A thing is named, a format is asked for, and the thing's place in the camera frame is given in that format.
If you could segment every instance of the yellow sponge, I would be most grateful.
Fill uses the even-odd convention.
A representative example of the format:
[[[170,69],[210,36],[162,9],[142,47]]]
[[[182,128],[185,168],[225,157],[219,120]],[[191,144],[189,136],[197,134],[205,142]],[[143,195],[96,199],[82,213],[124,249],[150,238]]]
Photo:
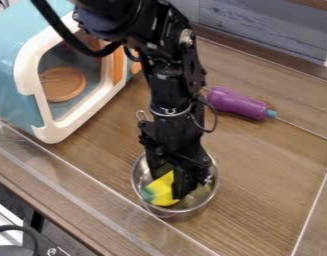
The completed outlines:
[[[173,199],[171,184],[174,183],[174,171],[170,171],[159,179],[151,182],[140,191],[146,202],[158,206],[170,206],[179,202]]]

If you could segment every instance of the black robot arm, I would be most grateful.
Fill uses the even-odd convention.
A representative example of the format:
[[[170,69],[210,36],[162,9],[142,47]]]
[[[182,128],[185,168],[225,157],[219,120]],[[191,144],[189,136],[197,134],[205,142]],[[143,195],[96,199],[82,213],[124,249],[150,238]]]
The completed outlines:
[[[39,5],[44,0],[32,2]],[[152,178],[174,170],[173,194],[182,199],[198,183],[210,182],[213,164],[201,144],[205,131],[210,132],[205,129],[207,103],[199,93],[206,85],[206,71],[189,19],[165,0],[72,2],[74,19],[87,33],[139,53],[154,115],[154,122],[139,122],[139,141]]]

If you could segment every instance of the stainless steel bowl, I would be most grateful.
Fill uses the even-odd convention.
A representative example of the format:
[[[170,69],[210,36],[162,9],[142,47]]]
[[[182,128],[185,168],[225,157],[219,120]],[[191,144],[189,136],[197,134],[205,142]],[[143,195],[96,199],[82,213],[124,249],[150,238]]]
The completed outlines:
[[[206,186],[199,185],[197,190],[194,190],[186,198],[173,206],[161,207],[147,203],[140,196],[142,188],[152,182],[147,159],[143,154],[134,165],[131,182],[144,208],[165,220],[182,221],[195,216],[206,208],[219,190],[219,172],[214,159],[213,163],[213,167],[210,168],[213,174],[211,183]]]

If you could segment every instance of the purple object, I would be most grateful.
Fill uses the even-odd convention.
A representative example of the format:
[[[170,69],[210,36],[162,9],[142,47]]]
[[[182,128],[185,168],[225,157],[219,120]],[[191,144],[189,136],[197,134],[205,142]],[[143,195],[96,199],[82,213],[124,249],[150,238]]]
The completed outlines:
[[[218,111],[231,112],[255,120],[277,117],[277,111],[267,109],[265,102],[242,96],[219,86],[211,88],[209,102]]]

